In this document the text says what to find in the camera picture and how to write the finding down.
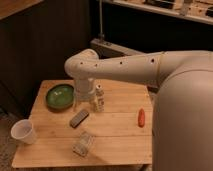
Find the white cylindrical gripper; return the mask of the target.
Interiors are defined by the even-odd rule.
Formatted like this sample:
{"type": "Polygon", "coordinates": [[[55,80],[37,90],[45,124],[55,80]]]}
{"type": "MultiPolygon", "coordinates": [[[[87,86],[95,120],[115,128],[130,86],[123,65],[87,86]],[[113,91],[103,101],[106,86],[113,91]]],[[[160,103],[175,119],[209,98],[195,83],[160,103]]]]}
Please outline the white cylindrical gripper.
{"type": "Polygon", "coordinates": [[[99,102],[95,96],[94,79],[75,79],[74,80],[74,99],[73,111],[76,112],[80,101],[89,101],[92,99],[91,104],[94,111],[99,111],[99,102]]]}

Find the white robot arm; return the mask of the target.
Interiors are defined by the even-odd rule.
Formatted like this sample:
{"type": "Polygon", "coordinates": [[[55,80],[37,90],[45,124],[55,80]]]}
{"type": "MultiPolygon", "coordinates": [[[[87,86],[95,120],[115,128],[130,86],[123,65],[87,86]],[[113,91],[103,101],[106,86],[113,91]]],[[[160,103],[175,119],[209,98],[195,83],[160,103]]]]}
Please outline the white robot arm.
{"type": "Polygon", "coordinates": [[[68,58],[76,99],[109,79],[158,90],[152,122],[153,171],[213,171],[213,52],[167,51],[101,59],[86,49],[68,58]]]}

